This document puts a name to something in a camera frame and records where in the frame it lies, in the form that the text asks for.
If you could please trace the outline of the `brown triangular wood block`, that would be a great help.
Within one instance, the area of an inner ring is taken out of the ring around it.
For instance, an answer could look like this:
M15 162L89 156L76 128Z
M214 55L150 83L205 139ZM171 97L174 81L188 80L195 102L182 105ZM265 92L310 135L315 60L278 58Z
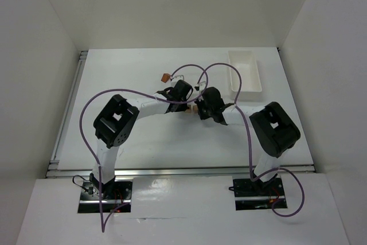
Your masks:
M170 81L170 78L171 78L170 74L168 74L168 73L164 73L164 74L162 75L162 77L161 77L161 82L163 82L163 83L167 83L168 81Z

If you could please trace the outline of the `white plastic bin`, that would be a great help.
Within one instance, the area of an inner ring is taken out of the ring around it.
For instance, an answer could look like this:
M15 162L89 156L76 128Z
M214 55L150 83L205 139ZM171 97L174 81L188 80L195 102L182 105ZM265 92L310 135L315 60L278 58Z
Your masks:
M263 89L255 53L251 50L230 50L228 64L238 70L242 80L239 90L238 74L233 69L228 69L230 98L234 100L240 91L238 101L258 101Z

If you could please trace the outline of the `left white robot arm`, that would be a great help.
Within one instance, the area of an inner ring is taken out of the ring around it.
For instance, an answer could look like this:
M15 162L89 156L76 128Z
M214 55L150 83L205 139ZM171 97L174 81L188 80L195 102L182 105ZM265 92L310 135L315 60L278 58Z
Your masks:
M188 95L193 88L183 80L173 87L158 91L152 98L131 101L114 95L95 119L93 126L97 137L96 156L99 160L89 175L90 182L105 198L115 183L115 163L120 146L126 142L139 119L170 112L182 112L188 105Z

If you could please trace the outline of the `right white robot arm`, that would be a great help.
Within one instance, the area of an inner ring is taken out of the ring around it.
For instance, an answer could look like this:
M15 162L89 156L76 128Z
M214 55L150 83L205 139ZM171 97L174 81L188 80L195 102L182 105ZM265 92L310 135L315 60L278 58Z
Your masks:
M266 106L239 106L225 104L219 90L206 89L195 101L200 119L212 118L221 125L244 125L249 146L250 180L253 189L265 190L276 178L282 163L282 155L300 139L300 131L282 106L271 102ZM250 128L262 148L259 162L252 167L252 140Z

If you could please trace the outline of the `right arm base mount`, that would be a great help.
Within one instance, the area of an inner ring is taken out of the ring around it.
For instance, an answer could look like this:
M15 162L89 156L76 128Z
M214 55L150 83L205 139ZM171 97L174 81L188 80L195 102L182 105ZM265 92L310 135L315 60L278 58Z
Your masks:
M249 178L233 179L233 184L228 190L234 194L237 211L271 209L273 203L276 203L275 209L287 208L283 182L280 177L275 178L262 190Z

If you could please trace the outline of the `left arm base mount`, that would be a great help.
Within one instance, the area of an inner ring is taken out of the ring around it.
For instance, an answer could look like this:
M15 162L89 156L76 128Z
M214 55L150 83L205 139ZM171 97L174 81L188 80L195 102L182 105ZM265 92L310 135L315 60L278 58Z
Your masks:
M78 213L99 213L99 192L86 178L75 175L73 184L81 188ZM117 180L112 189L102 195L102 210L110 213L114 209L116 213L131 212L132 180Z

